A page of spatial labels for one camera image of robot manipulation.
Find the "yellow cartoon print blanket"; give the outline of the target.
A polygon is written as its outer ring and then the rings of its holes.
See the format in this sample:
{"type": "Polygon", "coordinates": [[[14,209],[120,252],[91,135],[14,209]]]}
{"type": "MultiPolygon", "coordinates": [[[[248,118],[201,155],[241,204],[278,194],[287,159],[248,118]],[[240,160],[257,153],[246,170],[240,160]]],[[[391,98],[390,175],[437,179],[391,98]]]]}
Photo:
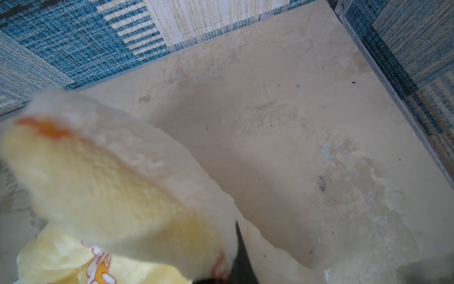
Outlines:
{"type": "Polygon", "coordinates": [[[38,94],[1,134],[1,159],[47,225],[17,257],[22,284],[226,279],[238,222],[259,284],[321,284],[240,213],[161,129],[73,92],[38,94]]]}

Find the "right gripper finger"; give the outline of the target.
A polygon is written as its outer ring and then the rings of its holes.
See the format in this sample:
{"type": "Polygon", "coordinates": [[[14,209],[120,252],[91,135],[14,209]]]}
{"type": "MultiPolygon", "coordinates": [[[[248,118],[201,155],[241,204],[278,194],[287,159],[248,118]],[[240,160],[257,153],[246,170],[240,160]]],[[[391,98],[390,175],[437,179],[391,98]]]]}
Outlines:
{"type": "Polygon", "coordinates": [[[238,237],[238,253],[228,277],[226,279],[211,278],[198,280],[195,284],[259,284],[249,261],[238,222],[236,223],[236,235],[238,237]]]}

